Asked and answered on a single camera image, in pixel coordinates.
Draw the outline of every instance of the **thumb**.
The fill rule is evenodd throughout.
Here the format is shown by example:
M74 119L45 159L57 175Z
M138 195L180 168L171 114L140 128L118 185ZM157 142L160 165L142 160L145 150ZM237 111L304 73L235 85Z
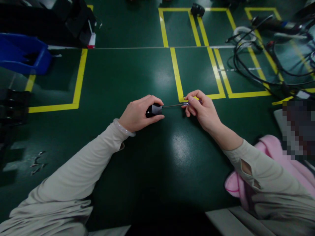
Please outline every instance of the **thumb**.
M164 115L156 115L146 119L147 126L153 123L158 122L159 120L163 120L165 118Z
M188 101L189 101L190 105L197 110L197 112L199 112L201 109L203 109L203 105L201 105L201 103L197 99L195 99L194 97L188 96Z

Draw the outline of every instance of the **wrist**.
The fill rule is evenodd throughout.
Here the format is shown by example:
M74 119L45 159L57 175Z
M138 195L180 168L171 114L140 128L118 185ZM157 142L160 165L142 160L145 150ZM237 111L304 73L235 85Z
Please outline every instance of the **wrist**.
M127 127L124 126L123 123L121 123L120 119L114 119L114 124L115 126L124 134L130 136L130 137L134 137L136 136L135 132L131 132Z
M212 137L215 137L219 134L221 134L222 132L224 132L224 130L226 130L227 127L222 124L221 122L216 124L215 126L207 129L206 131L212 136Z

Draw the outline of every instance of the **long-sleeve shirt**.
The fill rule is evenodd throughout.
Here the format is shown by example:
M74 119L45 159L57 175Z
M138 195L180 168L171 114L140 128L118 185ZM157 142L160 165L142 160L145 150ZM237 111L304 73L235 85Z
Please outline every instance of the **long-sleeve shirt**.
M130 226L89 233L85 223L93 207L84 199L127 138L110 124L11 211L10 218L0 224L0 235L125 235ZM294 177L245 140L236 150L224 152L257 192L252 200L259 220L240 207L206 212L223 235L237 231L242 235L311 235L315 200ZM251 166L252 176L242 171L241 159Z

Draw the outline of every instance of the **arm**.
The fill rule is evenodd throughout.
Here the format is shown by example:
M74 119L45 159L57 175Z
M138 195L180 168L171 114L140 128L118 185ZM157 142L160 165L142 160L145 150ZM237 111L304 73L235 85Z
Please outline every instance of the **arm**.
M187 117L196 116L199 123L218 143L235 170L256 192L307 195L306 189L280 164L243 140L219 119L214 104L200 90L189 93L183 106Z
M84 224L93 208L84 198L92 193L128 134L164 118L145 117L153 103L163 105L150 95L131 102L118 122L110 124L11 211L10 219L0 224L0 235L86 235Z

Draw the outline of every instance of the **pixelated area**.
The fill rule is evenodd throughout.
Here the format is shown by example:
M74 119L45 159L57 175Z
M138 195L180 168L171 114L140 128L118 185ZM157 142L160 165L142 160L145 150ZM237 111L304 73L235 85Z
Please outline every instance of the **pixelated area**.
M294 160L315 160L315 102L283 102L283 140Z

